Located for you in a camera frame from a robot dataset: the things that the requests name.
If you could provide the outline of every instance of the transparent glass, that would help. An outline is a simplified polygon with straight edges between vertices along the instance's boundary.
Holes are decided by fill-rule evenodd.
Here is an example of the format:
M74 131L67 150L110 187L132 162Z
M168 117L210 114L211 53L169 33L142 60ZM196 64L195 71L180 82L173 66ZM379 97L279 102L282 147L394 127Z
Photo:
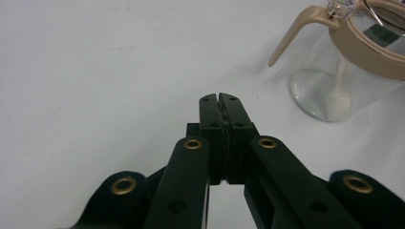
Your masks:
M377 28L373 20L361 12L354 17L361 31L368 32L370 37L376 36L372 37L373 42L404 54L403 36ZM327 29L299 66L290 79L292 97L307 114L329 122L344 120L405 84L373 75L347 61L333 46Z

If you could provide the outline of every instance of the beige plastic handle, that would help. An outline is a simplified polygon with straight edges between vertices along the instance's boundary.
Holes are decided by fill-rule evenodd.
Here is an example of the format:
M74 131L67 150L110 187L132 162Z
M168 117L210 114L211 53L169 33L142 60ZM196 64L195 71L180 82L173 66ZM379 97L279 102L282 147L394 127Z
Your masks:
M339 22L337 21L337 18L330 19L327 9L315 6L306 8L297 16L286 35L283 37L283 40L270 57L270 60L268 61L268 65L270 67L276 63L298 32L310 23L319 23L325 25L333 31L339 30Z

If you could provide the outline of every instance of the white surface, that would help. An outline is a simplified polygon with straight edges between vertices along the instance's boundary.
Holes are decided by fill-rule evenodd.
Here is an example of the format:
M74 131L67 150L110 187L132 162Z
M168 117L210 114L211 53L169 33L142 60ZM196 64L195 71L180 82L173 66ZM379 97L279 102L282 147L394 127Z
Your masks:
M0 228L72 226L109 175L164 166L199 98L220 92L319 177L354 169L405 198L405 88L330 124L288 94L288 55L266 65L314 4L326 3L2 1ZM291 59L320 27L300 33ZM211 188L208 228L255 227L242 190Z

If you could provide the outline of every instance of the metal rivet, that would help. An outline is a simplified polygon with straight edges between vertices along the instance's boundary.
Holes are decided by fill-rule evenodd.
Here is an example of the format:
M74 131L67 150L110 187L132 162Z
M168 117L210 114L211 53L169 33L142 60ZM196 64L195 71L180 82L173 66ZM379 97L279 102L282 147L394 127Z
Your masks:
M264 147L264 148L268 148L268 149L272 149L275 148L277 146L277 143L271 139L268 138L262 138L259 140L259 145Z
M373 191L372 185L361 177L346 175L343 177L343 182L358 193L368 194Z
M184 147L189 150L197 150L201 148L203 143L197 139L190 139L184 142Z
M122 184L124 182L125 183L128 182L127 185L125 185L125 187L123 187L123 188L118 187L119 184ZM120 195L125 195L128 193L131 193L135 189L135 187L137 187L136 180L134 180L132 177L123 177L123 178L116 180L116 182L113 183L113 185L111 186L111 191L115 195L120 196Z

